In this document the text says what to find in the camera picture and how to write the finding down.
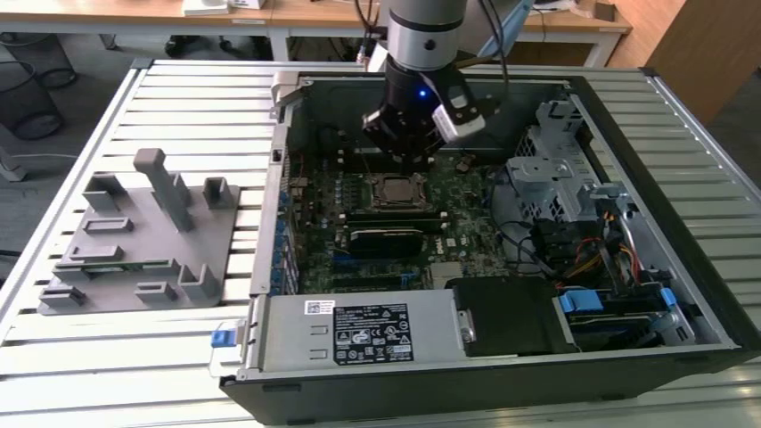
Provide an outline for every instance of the white sticker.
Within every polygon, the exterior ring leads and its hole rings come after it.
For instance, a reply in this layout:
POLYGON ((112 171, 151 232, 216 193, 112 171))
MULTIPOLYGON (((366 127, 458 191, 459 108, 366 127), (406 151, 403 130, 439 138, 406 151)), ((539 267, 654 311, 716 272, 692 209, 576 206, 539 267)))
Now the white sticker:
POLYGON ((331 315, 334 307, 336 306, 335 300, 308 300, 304 302, 306 315, 331 315))
POLYGON ((234 20, 234 24, 264 25, 264 20, 234 20))

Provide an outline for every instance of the metal bracket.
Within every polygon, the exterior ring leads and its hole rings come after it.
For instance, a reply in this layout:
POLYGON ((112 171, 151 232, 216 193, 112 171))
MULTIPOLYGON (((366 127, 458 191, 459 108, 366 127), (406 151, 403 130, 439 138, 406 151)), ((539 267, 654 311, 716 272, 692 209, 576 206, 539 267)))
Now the metal bracket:
POLYGON ((284 104, 302 98, 299 91, 299 71, 279 71, 272 77, 272 103, 274 108, 283 107, 284 104))

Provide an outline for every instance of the warning label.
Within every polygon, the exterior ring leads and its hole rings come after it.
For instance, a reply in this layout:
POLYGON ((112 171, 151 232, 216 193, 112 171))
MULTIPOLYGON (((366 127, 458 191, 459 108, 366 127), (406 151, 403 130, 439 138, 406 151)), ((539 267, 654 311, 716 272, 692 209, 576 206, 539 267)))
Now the warning label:
POLYGON ((414 361, 414 336, 407 305, 334 308, 340 366, 414 361))

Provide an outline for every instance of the circuit board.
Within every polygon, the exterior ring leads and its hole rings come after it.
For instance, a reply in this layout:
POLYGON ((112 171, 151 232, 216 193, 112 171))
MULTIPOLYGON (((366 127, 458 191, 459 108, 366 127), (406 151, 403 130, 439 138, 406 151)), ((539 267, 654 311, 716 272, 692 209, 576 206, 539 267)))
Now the circuit board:
POLYGON ((296 157, 292 196, 300 294, 423 290, 443 288, 452 277, 508 275, 503 245, 487 208, 500 165, 478 165, 474 159, 460 153, 438 154, 428 171, 410 178, 414 187, 406 187, 396 184, 407 180, 402 175, 376 174, 376 170, 348 172, 347 160, 338 157, 296 157), (414 207, 374 196, 384 178, 392 183, 384 189, 388 197, 410 198, 414 207), (420 252, 399 259, 352 257, 346 215, 407 208, 431 213, 430 220, 410 220, 412 226, 391 220, 384 226, 422 228, 422 221, 435 224, 434 230, 423 234, 420 252))

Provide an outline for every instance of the metal rack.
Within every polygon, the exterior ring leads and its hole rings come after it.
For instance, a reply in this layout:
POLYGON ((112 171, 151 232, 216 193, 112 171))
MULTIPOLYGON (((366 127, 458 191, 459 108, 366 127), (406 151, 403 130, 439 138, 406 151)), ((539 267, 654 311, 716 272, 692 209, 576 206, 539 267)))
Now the metal rack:
MULTIPOLYGON (((210 333, 247 315, 260 202, 275 119, 278 70, 359 70, 340 63, 156 61, 127 74, 24 256, 0 292, 3 426, 258 426, 210 375, 210 333), (159 147, 188 185, 223 176, 243 187, 227 266, 224 306, 67 317, 36 313, 39 294, 66 251, 95 172, 124 186, 139 148, 159 147)), ((499 69, 478 68, 479 73, 499 69)), ((595 87, 690 230, 751 317, 761 325, 761 193, 659 78, 640 70, 514 68, 516 74, 580 74, 595 87)), ((614 165, 600 146, 602 163, 614 165)), ((234 374, 236 352, 218 355, 234 374)), ((686 378, 634 400, 576 403, 366 422, 362 426, 758 426, 761 371, 755 361, 686 378)))

